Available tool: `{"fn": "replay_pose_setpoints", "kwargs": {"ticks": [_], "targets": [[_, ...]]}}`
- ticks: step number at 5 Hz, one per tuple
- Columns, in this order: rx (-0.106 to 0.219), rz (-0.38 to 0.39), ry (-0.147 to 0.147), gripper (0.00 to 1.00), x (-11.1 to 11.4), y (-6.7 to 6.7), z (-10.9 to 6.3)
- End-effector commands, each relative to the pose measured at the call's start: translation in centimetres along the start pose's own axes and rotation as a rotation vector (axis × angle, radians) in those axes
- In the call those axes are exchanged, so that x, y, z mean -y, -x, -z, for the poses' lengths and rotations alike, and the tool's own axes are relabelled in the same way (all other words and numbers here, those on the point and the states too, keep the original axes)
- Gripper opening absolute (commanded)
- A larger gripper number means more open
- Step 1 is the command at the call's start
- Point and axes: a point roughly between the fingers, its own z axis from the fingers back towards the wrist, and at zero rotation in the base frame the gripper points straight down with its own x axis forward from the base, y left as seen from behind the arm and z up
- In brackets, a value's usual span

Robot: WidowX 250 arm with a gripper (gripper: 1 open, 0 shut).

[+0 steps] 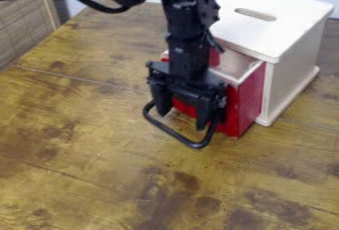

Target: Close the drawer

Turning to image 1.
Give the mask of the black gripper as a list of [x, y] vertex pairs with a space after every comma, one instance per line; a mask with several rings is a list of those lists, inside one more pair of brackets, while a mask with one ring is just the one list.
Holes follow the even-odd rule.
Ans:
[[161, 116], [173, 109], [173, 99], [182, 97], [197, 105], [197, 129], [206, 129], [210, 122], [226, 121], [228, 97], [225, 83], [209, 71], [210, 53], [226, 51], [212, 35], [201, 39], [167, 37], [169, 61], [147, 63], [147, 82]]

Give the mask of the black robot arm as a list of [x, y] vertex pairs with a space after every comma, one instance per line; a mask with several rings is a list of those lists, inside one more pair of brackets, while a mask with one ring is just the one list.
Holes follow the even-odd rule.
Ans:
[[[146, 0], [78, 0], [94, 10], [109, 14], [129, 11]], [[197, 104], [197, 128], [204, 129], [218, 118], [224, 93], [204, 81], [210, 66], [212, 51], [224, 48], [214, 39], [212, 26], [220, 21], [217, 0], [162, 0], [167, 18], [169, 62], [151, 62], [149, 83], [153, 104], [166, 115], [173, 109], [173, 97], [185, 95]]]

